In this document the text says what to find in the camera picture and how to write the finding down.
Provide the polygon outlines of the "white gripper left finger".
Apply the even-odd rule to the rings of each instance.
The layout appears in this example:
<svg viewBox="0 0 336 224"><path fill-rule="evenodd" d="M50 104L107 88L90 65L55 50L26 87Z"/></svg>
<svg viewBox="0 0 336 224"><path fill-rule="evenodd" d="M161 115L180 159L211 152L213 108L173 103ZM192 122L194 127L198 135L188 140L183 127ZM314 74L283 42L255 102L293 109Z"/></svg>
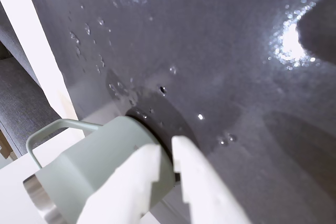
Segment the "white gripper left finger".
<svg viewBox="0 0 336 224"><path fill-rule="evenodd" d="M146 144L93 193L77 223L139 223L150 209L152 184L160 179L161 148Z"/></svg>

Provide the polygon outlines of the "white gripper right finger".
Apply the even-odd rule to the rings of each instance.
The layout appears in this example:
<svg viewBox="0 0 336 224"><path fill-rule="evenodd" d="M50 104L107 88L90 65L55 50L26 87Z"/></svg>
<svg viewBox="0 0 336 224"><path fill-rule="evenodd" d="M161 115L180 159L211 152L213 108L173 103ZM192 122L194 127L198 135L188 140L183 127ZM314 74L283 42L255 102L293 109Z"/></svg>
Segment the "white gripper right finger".
<svg viewBox="0 0 336 224"><path fill-rule="evenodd" d="M188 137L172 137L172 157L191 223L251 223L216 170Z"/></svg>

